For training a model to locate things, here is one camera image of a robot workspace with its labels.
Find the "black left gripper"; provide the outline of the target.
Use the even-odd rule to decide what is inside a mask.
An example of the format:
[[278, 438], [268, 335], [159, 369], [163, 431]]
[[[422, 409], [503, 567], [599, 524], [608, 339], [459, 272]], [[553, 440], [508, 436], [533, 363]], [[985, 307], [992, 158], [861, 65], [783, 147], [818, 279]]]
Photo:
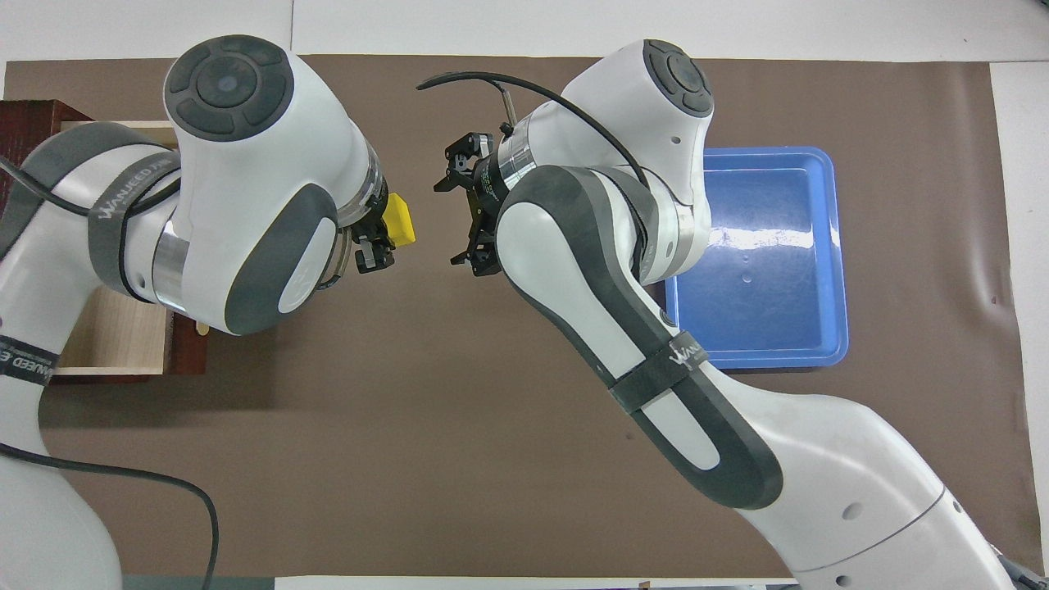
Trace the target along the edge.
[[397, 262], [393, 256], [397, 245], [390, 238], [388, 225], [384, 220], [388, 195], [388, 184], [382, 182], [374, 195], [365, 202], [367, 212], [351, 224], [352, 240], [359, 247], [355, 251], [359, 274], [382, 271]]

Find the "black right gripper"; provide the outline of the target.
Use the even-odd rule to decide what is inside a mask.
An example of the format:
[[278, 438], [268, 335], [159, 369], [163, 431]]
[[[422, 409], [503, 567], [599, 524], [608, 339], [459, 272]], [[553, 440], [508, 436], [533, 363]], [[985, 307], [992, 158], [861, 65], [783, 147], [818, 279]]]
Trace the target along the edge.
[[451, 265], [469, 264], [475, 277], [502, 273], [496, 250], [495, 223], [509, 189], [498, 160], [499, 146], [491, 134], [468, 132], [445, 148], [445, 175], [435, 192], [467, 189], [472, 223], [467, 249], [450, 258]]

